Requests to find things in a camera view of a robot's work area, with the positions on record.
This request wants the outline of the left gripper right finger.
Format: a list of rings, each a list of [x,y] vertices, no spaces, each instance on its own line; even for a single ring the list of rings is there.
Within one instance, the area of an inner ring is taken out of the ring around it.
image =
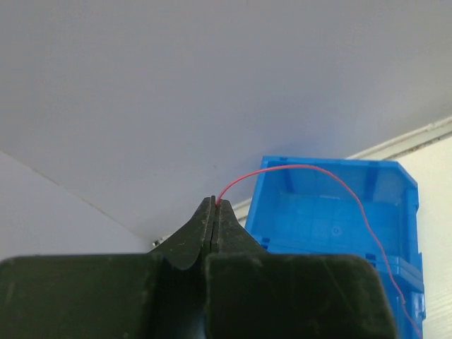
[[[348,254],[270,254],[207,200],[208,338],[397,338],[375,268]]]

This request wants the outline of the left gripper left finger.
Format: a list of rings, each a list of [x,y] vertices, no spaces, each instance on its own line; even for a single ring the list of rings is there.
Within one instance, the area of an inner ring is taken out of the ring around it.
[[[1,262],[2,338],[204,338],[203,260],[215,200],[143,254]]]

